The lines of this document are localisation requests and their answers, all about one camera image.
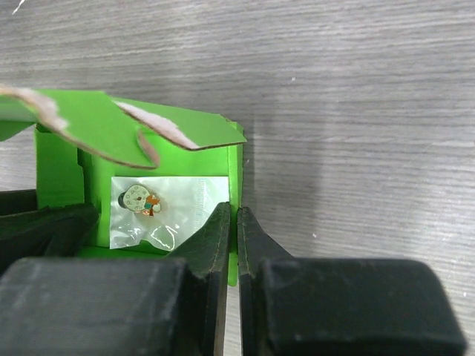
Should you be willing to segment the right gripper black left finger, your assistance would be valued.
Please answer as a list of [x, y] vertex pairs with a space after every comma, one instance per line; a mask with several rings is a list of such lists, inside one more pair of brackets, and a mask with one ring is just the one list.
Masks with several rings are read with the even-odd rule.
[[231, 207], [164, 258], [24, 258], [1, 278], [3, 355], [221, 355]]

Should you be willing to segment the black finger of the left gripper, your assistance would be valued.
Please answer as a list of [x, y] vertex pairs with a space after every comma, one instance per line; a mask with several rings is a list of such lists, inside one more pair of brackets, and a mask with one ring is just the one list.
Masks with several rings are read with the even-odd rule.
[[90, 203], [39, 208], [36, 190], [1, 192], [1, 273], [26, 257], [73, 257], [99, 220]]

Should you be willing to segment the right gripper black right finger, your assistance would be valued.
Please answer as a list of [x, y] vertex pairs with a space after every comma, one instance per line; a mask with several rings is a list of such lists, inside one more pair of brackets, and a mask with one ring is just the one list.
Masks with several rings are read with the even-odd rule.
[[244, 355], [463, 355], [439, 278], [405, 259], [293, 257], [237, 213]]

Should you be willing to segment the green paper box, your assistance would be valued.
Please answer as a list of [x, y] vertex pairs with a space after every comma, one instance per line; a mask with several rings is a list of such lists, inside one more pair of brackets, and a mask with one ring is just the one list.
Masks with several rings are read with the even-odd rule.
[[245, 137], [221, 115], [89, 90], [1, 87], [1, 139], [33, 129], [39, 208], [92, 204], [99, 220], [75, 257], [164, 258], [140, 243], [109, 248], [112, 177], [227, 177], [228, 282], [238, 278], [237, 212]]

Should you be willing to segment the small clear plastic bag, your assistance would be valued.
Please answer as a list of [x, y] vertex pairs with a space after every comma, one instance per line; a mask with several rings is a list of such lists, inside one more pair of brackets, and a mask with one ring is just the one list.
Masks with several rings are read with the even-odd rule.
[[228, 201], [227, 177], [112, 177], [109, 248], [173, 251]]

